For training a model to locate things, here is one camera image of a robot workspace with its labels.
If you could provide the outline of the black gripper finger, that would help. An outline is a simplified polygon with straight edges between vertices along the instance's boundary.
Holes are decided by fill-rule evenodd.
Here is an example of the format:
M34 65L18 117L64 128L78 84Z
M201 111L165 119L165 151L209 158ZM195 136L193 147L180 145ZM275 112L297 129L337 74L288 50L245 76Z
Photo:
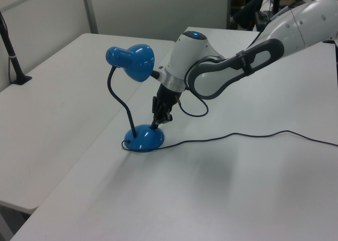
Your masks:
M159 110L161 107L161 103L158 100L158 97L154 96L152 100L152 113L153 113L153 121L151 123L151 129L157 129L158 123L157 123L157 117L159 114Z
M165 124L171 121L173 121L173 117L170 113L166 113L158 118L158 124Z

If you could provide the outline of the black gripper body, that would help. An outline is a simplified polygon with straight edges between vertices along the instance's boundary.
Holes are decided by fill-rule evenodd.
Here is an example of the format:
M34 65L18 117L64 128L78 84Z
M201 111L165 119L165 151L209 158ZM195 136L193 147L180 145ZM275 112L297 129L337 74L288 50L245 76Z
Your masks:
M160 84L156 94L155 114L164 116L164 114L171 112L173 105L177 104L177 99L180 98L181 94L181 92L169 90L164 85Z

